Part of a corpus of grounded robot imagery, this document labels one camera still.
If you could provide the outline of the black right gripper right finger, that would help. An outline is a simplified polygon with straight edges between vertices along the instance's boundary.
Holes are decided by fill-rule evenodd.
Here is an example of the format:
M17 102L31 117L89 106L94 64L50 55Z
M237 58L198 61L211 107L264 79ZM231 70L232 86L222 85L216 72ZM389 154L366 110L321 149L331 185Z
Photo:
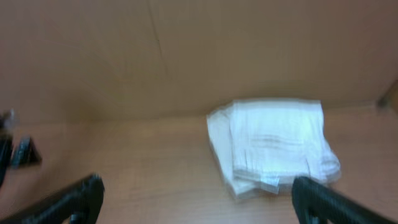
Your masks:
M292 204L300 224L397 224L304 176L294 179Z

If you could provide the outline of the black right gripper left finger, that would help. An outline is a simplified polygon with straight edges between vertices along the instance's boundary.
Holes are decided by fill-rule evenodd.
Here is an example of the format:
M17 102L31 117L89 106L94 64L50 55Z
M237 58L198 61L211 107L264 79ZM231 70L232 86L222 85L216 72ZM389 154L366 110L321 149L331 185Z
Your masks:
M1 220L1 224L95 224L104 199L101 177L91 174L51 196Z

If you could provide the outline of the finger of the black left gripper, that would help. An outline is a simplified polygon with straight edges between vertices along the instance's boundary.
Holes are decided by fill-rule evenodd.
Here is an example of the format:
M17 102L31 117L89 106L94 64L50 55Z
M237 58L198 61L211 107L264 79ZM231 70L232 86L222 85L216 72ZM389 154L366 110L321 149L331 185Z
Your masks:
M22 138L11 159L12 168L25 168L42 163L42 157L31 137Z

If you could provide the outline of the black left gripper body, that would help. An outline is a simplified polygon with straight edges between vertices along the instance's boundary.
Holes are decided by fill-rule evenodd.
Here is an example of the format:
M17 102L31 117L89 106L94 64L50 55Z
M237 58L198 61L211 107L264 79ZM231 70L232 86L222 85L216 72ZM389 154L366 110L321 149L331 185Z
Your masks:
M1 183L3 184L6 171L9 166L13 150L12 125L15 118L14 110L7 110L1 113Z

